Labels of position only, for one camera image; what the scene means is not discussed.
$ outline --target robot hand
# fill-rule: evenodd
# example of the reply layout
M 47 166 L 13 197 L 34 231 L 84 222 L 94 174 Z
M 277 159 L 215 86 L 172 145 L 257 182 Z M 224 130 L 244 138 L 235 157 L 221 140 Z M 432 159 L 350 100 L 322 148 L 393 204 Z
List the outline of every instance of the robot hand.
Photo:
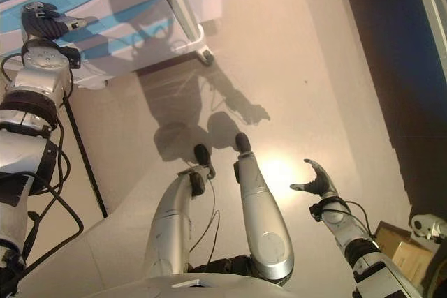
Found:
M 311 215 L 323 221 L 334 235 L 340 251 L 353 270 L 357 286 L 355 298 L 420 298 L 419 292 L 405 278 L 393 261 L 381 253 L 365 228 L 354 219 L 347 202 L 337 192 L 328 173 L 315 161 L 305 160 L 315 170 L 316 178 L 291 188 L 320 195 L 321 201 L 310 207 Z
M 28 3 L 22 10 L 22 28 L 24 42 L 34 38 L 56 40 L 69 31 L 83 28 L 87 25 L 84 19 L 67 17 L 57 12 L 57 7 L 51 3 L 35 1 Z

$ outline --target black cable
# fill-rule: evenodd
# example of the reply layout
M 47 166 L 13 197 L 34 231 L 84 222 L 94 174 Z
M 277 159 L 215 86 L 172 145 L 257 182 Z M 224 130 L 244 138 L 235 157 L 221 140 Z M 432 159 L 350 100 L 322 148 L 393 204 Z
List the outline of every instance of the black cable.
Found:
M 203 232 L 203 234 L 198 238 L 197 242 L 191 247 L 191 249 L 189 249 L 189 252 L 192 252 L 194 250 L 195 247 L 197 247 L 197 245 L 200 243 L 200 241 L 202 241 L 203 237 L 205 236 L 205 234 L 207 234 L 213 218 L 214 218 L 214 210 L 216 207 L 216 192 L 214 191 L 214 186 L 212 185 L 211 179 L 208 179 L 210 185 L 211 185 L 211 189 L 212 189 L 212 211 L 211 211 L 211 216 L 210 216 L 210 221 L 208 221 L 208 225 L 205 228 L 205 231 Z
M 62 151 L 62 157 L 65 160 L 66 163 L 66 172 L 64 175 L 64 178 L 62 179 L 63 182 L 65 182 L 68 179 L 68 176 L 70 176 L 71 171 L 71 164 L 70 160 L 68 159 L 68 156 Z M 56 184 L 53 186 L 53 189 L 56 190 L 60 187 L 61 184 Z M 44 190 L 39 193 L 34 193 L 33 195 L 43 195 L 45 193 L 49 193 L 49 190 Z M 29 231 L 27 238 L 25 239 L 24 246 L 23 246 L 23 258 L 27 260 L 29 254 L 31 253 L 31 250 L 34 246 L 34 243 L 36 242 L 37 234 L 39 231 L 39 227 L 42 221 L 41 216 L 39 216 L 36 212 L 28 212 L 28 217 L 34 222 L 32 229 Z
M 63 180 L 63 174 L 62 171 L 62 145 L 64 144 L 64 126 L 62 126 L 61 121 L 59 118 L 56 118 L 57 124 L 59 126 L 59 150 L 57 151 L 57 170 L 59 173 L 59 187 L 57 189 L 57 194 L 60 195 L 62 192 L 62 188 L 64 187 L 64 180 Z M 53 206 L 53 204 L 56 202 L 56 198 L 51 199 L 51 201 L 48 203 L 46 208 L 41 213 L 41 220 L 45 217 L 45 215 L 48 213 L 50 208 Z
M 62 98 L 62 103 L 61 105 L 59 105 L 59 107 L 67 104 L 68 99 L 71 97 L 71 94 L 73 93 L 73 89 L 75 87 L 75 78 L 73 77 L 73 71 L 70 67 L 68 67 L 68 71 L 70 71 L 70 91 L 68 91 L 68 95 L 64 92 L 64 97 Z
M 25 242 L 23 243 L 23 251 L 22 256 L 23 259 L 26 261 L 29 254 L 31 253 L 31 250 L 34 246 L 34 242 L 36 242 L 37 233 L 39 231 L 39 225 L 41 224 L 41 218 L 36 212 L 28 212 L 28 217 L 34 222 L 32 229 L 29 231 L 29 234 L 27 238 L 25 239 Z
M 65 183 L 65 181 L 68 179 L 68 177 L 70 176 L 70 173 L 71 173 L 71 163 L 70 163 L 70 160 L 68 159 L 67 154 L 65 154 L 65 152 L 63 150 L 61 151 L 61 154 L 62 154 L 62 158 L 65 161 L 65 165 L 66 165 L 65 175 L 64 175 L 64 178 L 62 178 L 62 181 Z M 57 190 L 59 188 L 59 186 L 60 186 L 60 184 L 58 183 L 55 186 L 53 186 L 53 189 Z M 37 193 L 33 193 L 32 195 L 44 195 L 46 193 L 49 193 L 49 191 L 43 190 L 43 191 L 40 191 Z
M 65 200 L 49 185 L 49 183 L 42 177 L 38 176 L 37 174 L 33 172 L 16 172 L 13 174 L 7 174 L 2 177 L 0 177 L 0 181 L 5 179 L 10 179 L 16 176 L 30 176 L 34 179 L 37 179 L 40 181 L 45 187 L 53 194 L 53 197 L 56 198 L 56 200 L 62 205 L 62 207 L 71 215 L 71 217 L 75 220 L 75 222 L 78 224 L 78 231 L 68 237 L 67 239 L 63 240 L 61 243 L 59 243 L 57 246 L 50 249 L 48 252 L 43 254 L 39 257 L 35 262 L 33 262 L 31 265 L 29 265 L 21 274 L 14 277 L 12 280 L 10 280 L 7 283 L 2 283 L 0 287 L 0 297 L 6 296 L 10 292 L 14 292 L 15 288 L 17 287 L 17 284 L 20 280 L 22 280 L 26 275 L 28 275 L 31 271 L 33 271 L 35 268 L 37 268 L 38 265 L 40 265 L 43 261 L 48 259 L 51 255 L 56 253 L 60 248 L 65 246 L 68 242 L 73 241 L 76 237 L 81 235 L 82 231 L 84 230 L 84 224 L 82 223 L 79 216 L 76 214 L 76 212 L 68 205 Z
M 13 57 L 16 57 L 16 56 L 22 56 L 22 54 L 19 53 L 19 52 L 16 52 L 15 54 L 8 55 L 8 56 L 4 57 L 4 58 L 1 60 L 1 63 L 0 63 L 0 71 L 1 71 L 1 75 L 3 76 L 3 78 L 4 78 L 8 83 L 11 83 L 11 79 L 10 79 L 9 76 L 6 74 L 6 71 L 5 71 L 5 63 L 6 63 L 9 59 L 12 59 Z
M 68 70 L 70 71 L 70 91 L 68 92 L 67 97 L 64 97 L 65 101 L 67 101 L 71 97 L 71 94 L 73 93 L 73 88 L 75 86 L 75 79 L 73 77 L 73 71 L 71 70 L 70 67 L 68 67 Z
M 346 211 L 341 211 L 339 209 L 322 209 L 321 212 L 332 212 L 332 213 L 341 213 L 341 214 L 346 214 L 348 216 L 352 216 L 359 224 L 361 224 L 362 228 L 365 230 L 365 233 L 368 233 L 368 229 L 365 227 L 365 224 L 356 216 L 354 216 L 352 213 L 346 212 Z
M 355 206 L 357 206 L 358 208 L 360 208 L 360 209 L 362 210 L 362 212 L 363 212 L 363 216 L 365 217 L 366 227 L 367 227 L 367 229 L 368 229 L 368 234 L 369 234 L 371 237 L 373 237 L 372 232 L 371 232 L 371 227 L 369 226 L 368 215 L 367 215 L 365 209 L 363 208 L 363 206 L 360 205 L 360 204 L 358 204 L 357 202 L 352 202 L 352 201 L 346 201 L 346 203 L 355 205 Z
M 214 233 L 214 242 L 212 244 L 212 249 L 211 249 L 211 253 L 210 253 L 210 257 L 208 258 L 208 262 L 207 265 L 205 265 L 205 269 L 203 270 L 203 272 L 207 272 L 208 270 L 208 265 L 210 265 L 211 259 L 212 259 L 212 254 L 214 254 L 214 250 L 216 248 L 216 242 L 217 242 L 217 232 L 219 231 L 219 226 L 221 224 L 221 212 L 219 210 L 215 211 L 213 217 L 212 217 L 212 221 L 214 221 L 214 218 L 216 218 L 217 216 L 217 226 L 216 226 L 216 233 Z

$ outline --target floor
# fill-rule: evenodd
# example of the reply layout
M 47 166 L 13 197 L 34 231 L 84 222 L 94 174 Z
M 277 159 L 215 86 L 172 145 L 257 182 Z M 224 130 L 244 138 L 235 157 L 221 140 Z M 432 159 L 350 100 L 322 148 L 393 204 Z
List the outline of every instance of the floor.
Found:
M 249 136 L 289 228 L 295 269 L 288 290 L 347 297 L 354 288 L 331 234 L 309 215 L 318 199 L 288 188 L 314 178 L 304 158 L 330 173 L 343 198 L 364 205 L 373 230 L 380 220 L 407 227 L 410 204 L 347 0 L 225 0 L 221 20 L 205 28 L 216 57 L 209 68 L 189 59 L 119 77 L 102 91 L 75 90 L 73 112 L 112 215 L 48 262 L 40 274 L 56 277 L 42 292 L 66 290 L 66 277 L 84 285 L 70 286 L 65 297 L 138 278 L 156 205 L 192 163 L 197 143 L 212 149 L 217 171 L 221 227 L 213 258 L 247 253 L 233 173 L 238 131 Z M 208 189 L 191 205 L 193 241 L 211 201 Z M 206 262 L 212 236 L 191 264 Z M 67 267 L 70 257 L 77 267 Z M 33 281 L 38 274 L 26 280 Z

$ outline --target cart wheel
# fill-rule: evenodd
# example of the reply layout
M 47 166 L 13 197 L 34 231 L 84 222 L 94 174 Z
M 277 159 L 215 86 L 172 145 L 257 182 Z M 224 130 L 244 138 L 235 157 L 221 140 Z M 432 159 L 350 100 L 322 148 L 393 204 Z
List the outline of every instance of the cart wheel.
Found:
M 202 61 L 206 66 L 211 66 L 214 62 L 214 55 L 208 47 L 201 48 L 196 50 L 198 58 Z

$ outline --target wire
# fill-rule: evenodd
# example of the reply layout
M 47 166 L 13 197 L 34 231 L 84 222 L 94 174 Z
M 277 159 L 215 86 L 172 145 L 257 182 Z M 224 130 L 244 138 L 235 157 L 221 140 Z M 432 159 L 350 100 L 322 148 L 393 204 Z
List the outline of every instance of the wire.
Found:
M 48 252 L 46 252 L 42 256 L 40 256 L 39 259 L 37 259 L 35 262 L 33 262 L 31 265 L 29 265 L 21 274 L 17 275 L 13 279 L 11 279 L 9 282 L 4 283 L 0 287 L 0 297 L 6 296 L 9 293 L 14 292 L 16 290 L 17 284 L 20 280 L 22 280 L 26 275 L 28 275 L 31 271 L 33 271 L 35 268 L 37 268 L 37 266 L 40 265 L 43 261 L 45 261 L 51 255 L 56 253 L 60 248 L 65 246 L 68 242 L 73 241 L 76 237 L 81 235 L 82 231 L 84 230 L 84 224 L 82 223 L 81 219 L 76 214 L 76 212 L 70 207 L 70 205 L 68 205 L 65 202 L 65 200 L 58 194 L 58 192 L 56 192 L 49 185 L 49 183 L 44 178 L 40 177 L 39 175 L 37 175 L 33 172 L 24 171 L 24 172 L 16 172 L 13 174 L 7 174 L 5 176 L 2 176 L 2 177 L 0 177 L 0 181 L 3 181 L 4 179 L 10 179 L 15 176 L 30 176 L 30 177 L 33 177 L 34 179 L 39 180 L 39 182 L 41 182 L 43 185 L 45 185 L 45 187 L 49 190 L 49 192 L 51 192 L 51 194 L 53 194 L 53 197 L 62 205 L 62 207 L 71 215 L 71 217 L 74 219 L 74 221 L 78 224 L 78 231 L 75 234 L 68 237 L 67 239 L 63 240 L 57 246 L 50 249 Z
M 9 76 L 6 74 L 6 71 L 5 71 L 5 63 L 6 63 L 9 59 L 12 59 L 13 57 L 17 57 L 17 56 L 22 56 L 22 54 L 19 53 L 19 52 L 16 52 L 15 54 L 10 54 L 10 55 L 4 57 L 4 58 L 1 60 L 1 63 L 0 63 L 0 71 L 1 71 L 1 75 L 3 76 L 3 79 L 6 81 L 6 84 L 11 83 L 12 81 L 11 81 L 11 79 L 9 78 Z
M 67 97 L 64 97 L 64 100 L 68 100 L 71 97 L 71 94 L 73 93 L 73 87 L 75 86 L 75 79 L 73 77 L 73 71 L 70 67 L 68 67 L 68 70 L 70 71 L 70 91 L 68 92 Z
M 207 272 L 208 265 L 210 265 L 210 262 L 211 262 L 211 259 L 212 259 L 212 254 L 214 254 L 214 250 L 216 248 L 217 232 L 219 231 L 219 226 L 221 224 L 221 212 L 219 210 L 215 211 L 214 215 L 212 216 L 212 221 L 214 221 L 214 218 L 216 218 L 216 216 L 217 216 L 217 226 L 216 226 L 216 232 L 214 233 L 214 242 L 212 244 L 210 257 L 208 258 L 207 265 L 205 265 L 205 269 L 203 270 L 203 272 Z
M 68 95 L 64 92 L 64 97 L 62 98 L 62 103 L 59 105 L 59 107 L 62 107 L 63 105 L 68 102 L 68 99 L 71 97 L 71 94 L 73 93 L 73 88 L 75 86 L 75 78 L 73 77 L 73 71 L 70 67 L 68 67 L 68 71 L 70 71 L 70 91 L 68 91 Z
M 65 175 L 64 175 L 64 178 L 62 178 L 62 181 L 65 183 L 65 181 L 68 179 L 68 177 L 70 176 L 70 173 L 71 173 L 71 163 L 70 163 L 70 160 L 68 159 L 68 156 L 65 154 L 65 152 L 61 151 L 61 153 L 62 153 L 62 158 L 64 159 L 65 164 L 66 164 Z M 60 184 L 58 183 L 55 186 L 53 186 L 53 189 L 56 190 L 59 187 L 60 187 Z M 49 193 L 49 191 L 48 190 L 43 190 L 43 191 L 40 191 L 40 192 L 37 192 L 37 193 L 33 193 L 32 195 L 44 195 L 46 193 Z
M 189 249 L 189 252 L 192 252 L 194 250 L 195 247 L 197 247 L 197 245 L 200 243 L 200 241 L 202 241 L 203 237 L 205 236 L 205 234 L 207 234 L 213 218 L 214 218 L 214 209 L 216 207 L 216 192 L 214 190 L 214 186 L 212 185 L 211 179 L 208 179 L 210 185 L 211 185 L 211 189 L 212 189 L 212 211 L 211 211 L 211 216 L 210 216 L 210 221 L 208 222 L 207 227 L 205 228 L 205 231 L 203 232 L 203 234 L 198 238 L 197 242 L 191 247 L 191 249 Z
M 60 195 L 62 192 L 62 188 L 64 187 L 64 178 L 63 178 L 63 171 L 62 171 L 62 145 L 64 144 L 64 126 L 62 126 L 61 121 L 59 118 L 56 118 L 57 124 L 59 126 L 59 150 L 57 152 L 57 170 L 59 173 L 59 187 L 57 189 L 57 194 Z M 42 220 L 45 215 L 48 213 L 48 211 L 51 209 L 53 204 L 56 202 L 56 198 L 51 199 L 51 201 L 48 203 L 46 208 L 41 213 L 41 219 Z
M 332 213 L 341 213 L 341 214 L 346 214 L 348 216 L 352 216 L 359 224 L 361 224 L 362 228 L 365 230 L 365 233 L 368 233 L 368 229 L 365 227 L 365 224 L 356 216 L 354 216 L 352 213 L 346 212 L 346 211 L 341 211 L 339 209 L 322 209 L 322 212 L 332 212 Z
M 360 205 L 360 204 L 358 204 L 357 202 L 352 202 L 352 201 L 346 201 L 345 203 L 355 205 L 355 206 L 357 206 L 358 208 L 360 208 L 360 209 L 362 210 L 362 212 L 363 212 L 363 216 L 365 217 L 366 227 L 367 227 L 367 229 L 368 229 L 368 234 L 369 234 L 371 237 L 373 237 L 373 234 L 372 234 L 372 232 L 371 232 L 371 227 L 369 226 L 368 215 L 367 215 L 365 209 L 363 208 L 363 206 Z

